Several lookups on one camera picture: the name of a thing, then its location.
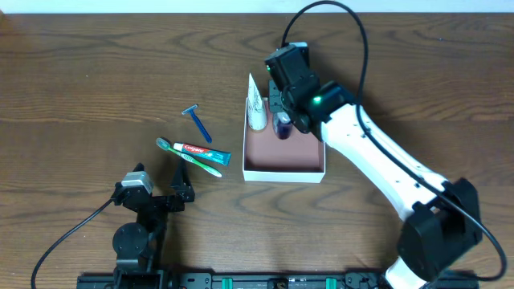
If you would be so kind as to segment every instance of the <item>wooden table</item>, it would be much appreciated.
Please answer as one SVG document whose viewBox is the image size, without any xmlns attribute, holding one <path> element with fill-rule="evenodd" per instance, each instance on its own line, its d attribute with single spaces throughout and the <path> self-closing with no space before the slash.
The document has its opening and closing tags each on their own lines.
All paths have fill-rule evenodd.
<svg viewBox="0 0 514 289">
<path fill-rule="evenodd" d="M 63 233 L 143 162 L 168 185 L 177 158 L 158 136 L 205 145 L 181 110 L 198 115 L 224 177 L 189 166 L 197 200 L 175 214 L 164 261 L 235 271 L 386 269 L 401 223 L 382 194 L 329 149 L 319 185 L 243 181 L 248 73 L 266 92 L 263 59 L 290 14 L 7 15 L 0 26 L 0 287 L 28 288 L 34 265 Z M 365 109 L 414 157 L 479 190 L 483 223 L 514 262 L 514 15 L 363 14 L 370 60 Z M 361 38 L 347 14 L 311 14 L 306 40 L 322 80 L 355 90 Z M 112 236 L 135 214 L 110 206 L 51 253 L 38 288 L 73 288 L 111 272 Z M 495 274 L 487 240 L 454 268 Z M 489 288 L 514 287 L 514 271 Z"/>
</svg>

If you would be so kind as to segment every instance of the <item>small bottle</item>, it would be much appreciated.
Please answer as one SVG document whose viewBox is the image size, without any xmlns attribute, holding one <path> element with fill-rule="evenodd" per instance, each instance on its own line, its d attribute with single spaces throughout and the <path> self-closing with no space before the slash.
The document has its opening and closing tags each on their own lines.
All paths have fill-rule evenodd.
<svg viewBox="0 0 514 289">
<path fill-rule="evenodd" d="M 281 140 L 286 140 L 292 132 L 292 122 L 286 112 L 277 112 L 273 114 L 273 130 L 276 136 Z"/>
<path fill-rule="evenodd" d="M 266 128 L 267 114 L 263 98 L 260 97 L 259 89 L 253 77 L 248 80 L 248 101 L 247 101 L 248 124 L 255 131 L 262 131 Z"/>
</svg>

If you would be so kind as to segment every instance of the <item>small robot arm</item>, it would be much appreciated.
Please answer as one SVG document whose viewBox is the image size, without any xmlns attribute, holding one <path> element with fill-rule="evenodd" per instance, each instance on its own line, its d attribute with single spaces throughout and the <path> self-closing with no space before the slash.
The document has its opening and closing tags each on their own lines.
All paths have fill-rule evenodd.
<svg viewBox="0 0 514 289">
<path fill-rule="evenodd" d="M 479 221 L 473 185 L 465 179 L 451 184 L 416 161 L 368 117 L 355 97 L 340 84 L 329 82 L 321 87 L 317 74 L 309 67 L 306 43 L 290 43 L 272 53 L 265 63 L 281 92 L 284 111 L 296 128 L 313 133 L 354 163 L 384 193 L 404 221 L 398 241 L 400 257 L 385 273 L 392 288 L 420 288 L 435 281 L 482 240 L 481 230 L 446 206 L 438 194 L 420 185 L 369 136 L 419 180 Z"/>
</svg>

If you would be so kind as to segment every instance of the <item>colgate toothpaste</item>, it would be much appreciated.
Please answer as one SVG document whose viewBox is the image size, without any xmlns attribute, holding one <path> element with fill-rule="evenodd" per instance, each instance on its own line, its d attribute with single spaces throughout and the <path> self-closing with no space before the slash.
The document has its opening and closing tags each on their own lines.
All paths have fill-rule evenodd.
<svg viewBox="0 0 514 289">
<path fill-rule="evenodd" d="M 213 149 L 205 149 L 191 144 L 181 143 L 174 143 L 173 148 L 181 153 L 188 153 L 192 156 L 201 157 L 222 165 L 228 165 L 230 162 L 230 153 L 219 152 Z"/>
</svg>

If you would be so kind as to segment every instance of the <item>green toothbrush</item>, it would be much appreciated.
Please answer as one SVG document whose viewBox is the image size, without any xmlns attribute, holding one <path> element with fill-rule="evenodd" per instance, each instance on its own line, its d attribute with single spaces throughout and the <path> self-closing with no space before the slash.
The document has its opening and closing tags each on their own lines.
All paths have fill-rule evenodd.
<svg viewBox="0 0 514 289">
<path fill-rule="evenodd" d="M 159 138 L 157 138 L 155 143 L 157 144 L 157 146 L 159 148 L 164 149 L 165 151 L 170 151 L 172 153 L 177 154 L 178 156 L 180 156 L 184 160 L 186 160 L 188 162 L 192 162 L 193 164 L 200 166 L 200 168 L 206 170 L 210 174 L 212 174 L 212 175 L 214 175 L 216 177 L 222 177 L 222 174 L 217 169 L 211 168 L 209 165 L 205 165 L 205 164 L 195 160 L 192 156 L 190 156 L 188 154 L 181 153 L 181 152 L 177 151 L 176 149 L 173 149 L 171 147 L 171 144 L 168 141 L 166 141 L 166 140 L 164 140 L 164 139 L 159 137 Z"/>
</svg>

